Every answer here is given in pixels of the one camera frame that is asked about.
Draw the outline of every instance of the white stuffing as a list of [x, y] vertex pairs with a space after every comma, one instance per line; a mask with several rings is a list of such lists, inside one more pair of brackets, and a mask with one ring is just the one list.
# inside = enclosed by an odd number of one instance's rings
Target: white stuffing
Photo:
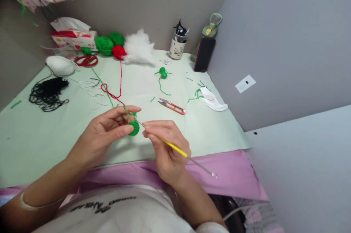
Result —
[[156, 67], [153, 55], [154, 44], [150, 43], [149, 36], [145, 34], [144, 29], [140, 29], [136, 34], [128, 35], [124, 42], [124, 49], [127, 53], [122, 57], [124, 63], [138, 63]]

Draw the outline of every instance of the red yarn ball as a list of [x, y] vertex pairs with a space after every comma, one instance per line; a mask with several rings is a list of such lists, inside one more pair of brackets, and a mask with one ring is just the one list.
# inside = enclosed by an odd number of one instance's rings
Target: red yarn ball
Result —
[[114, 46], [112, 49], [113, 55], [116, 57], [116, 59], [121, 60], [122, 56], [127, 55], [125, 52], [124, 48], [122, 46]]

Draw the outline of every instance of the black yarn bundle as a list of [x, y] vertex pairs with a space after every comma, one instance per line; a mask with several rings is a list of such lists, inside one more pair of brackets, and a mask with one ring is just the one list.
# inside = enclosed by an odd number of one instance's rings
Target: black yarn bundle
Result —
[[39, 108], [44, 112], [51, 112], [69, 102], [69, 100], [60, 101], [59, 99], [61, 90], [68, 86], [67, 79], [57, 77], [43, 81], [44, 79], [37, 82], [32, 88], [29, 95], [29, 101], [31, 103], [39, 105]]

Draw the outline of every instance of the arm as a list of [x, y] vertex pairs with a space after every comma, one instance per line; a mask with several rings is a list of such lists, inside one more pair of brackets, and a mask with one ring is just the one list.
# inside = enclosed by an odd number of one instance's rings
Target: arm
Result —
[[[126, 108], [128, 112], [141, 111], [135, 106]], [[111, 143], [133, 131], [133, 126], [126, 125], [122, 118], [130, 121], [122, 106], [94, 118], [62, 162], [0, 207], [2, 223], [7, 230], [32, 232], [52, 220], [64, 198], [90, 169], [101, 162]], [[41, 208], [23, 207], [22, 193], [25, 204]]]
[[194, 229], [205, 222], [215, 222], [227, 229], [211, 198], [185, 169], [187, 158], [158, 139], [173, 143], [190, 155], [189, 142], [175, 123], [151, 121], [144, 124], [143, 134], [151, 140], [155, 149], [157, 172], [177, 192], [185, 220]]

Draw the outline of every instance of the pink blanket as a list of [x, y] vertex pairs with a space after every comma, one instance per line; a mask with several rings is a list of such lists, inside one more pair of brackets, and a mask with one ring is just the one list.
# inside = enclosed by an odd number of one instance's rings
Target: pink blanket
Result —
[[[219, 180], [216, 180], [196, 164], [188, 162], [186, 169], [207, 193], [268, 200], [244, 150], [211, 154], [195, 157], [195, 159], [219, 177]], [[72, 193], [82, 194], [112, 184], [144, 184], [156, 189], [162, 189], [165, 186], [156, 172], [155, 163], [143, 162], [91, 170]], [[16, 195], [23, 188], [3, 189], [0, 191], [0, 197]]]

